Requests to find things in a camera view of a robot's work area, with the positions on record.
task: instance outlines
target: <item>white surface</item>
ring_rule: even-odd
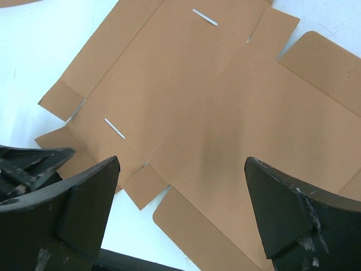
[[[0,9],[0,145],[38,147],[36,137],[64,125],[37,102],[116,2],[44,0]],[[301,18],[286,48],[315,30],[361,56],[360,0],[275,0],[274,7]],[[152,220],[164,194],[139,211],[124,191],[118,193],[102,247],[198,270]]]

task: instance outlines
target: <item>white table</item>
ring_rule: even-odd
[[[37,102],[116,2],[44,0],[0,9],[0,145],[37,148],[36,137],[64,126]],[[285,50],[302,34],[315,30],[361,56],[360,0],[275,0],[274,8],[301,18]],[[152,220],[164,194],[139,211],[124,191],[119,192],[102,247],[198,270]]]

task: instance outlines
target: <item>white tabletop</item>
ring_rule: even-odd
[[[65,123],[37,105],[117,0],[43,0],[0,8],[0,145],[37,148],[34,139]],[[315,30],[361,56],[360,0],[275,0],[301,18],[286,48]],[[102,247],[198,270],[153,222],[158,196],[139,211],[124,191],[114,197]]]

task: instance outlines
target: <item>brown cardboard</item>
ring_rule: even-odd
[[[15,7],[24,4],[37,2],[39,0],[0,0],[0,8],[2,7]]]
[[[117,155],[140,209],[171,185],[154,221],[202,270],[271,269],[247,156],[361,189],[360,59],[311,32],[277,61],[299,20],[271,2],[122,0],[40,102],[67,119],[86,98],[37,139],[78,151],[62,175]]]

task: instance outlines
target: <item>white slot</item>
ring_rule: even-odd
[[[107,120],[107,119],[104,119],[104,120],[105,120],[105,122],[106,122],[107,124],[109,124],[109,126],[110,126],[111,128],[113,128],[113,130],[114,130],[115,132],[117,132],[118,135],[120,135],[121,138],[125,139],[125,136],[124,136],[121,132],[119,132],[119,130],[118,130],[117,128],[115,128],[115,126],[114,126],[109,120]]]
[[[211,24],[214,24],[215,26],[218,25],[218,23],[214,20],[212,20],[210,17],[207,17],[206,15],[204,15],[203,13],[200,13],[198,10],[192,9],[193,12],[197,13],[199,16],[201,16],[203,19],[207,20],[208,22],[210,22]]]

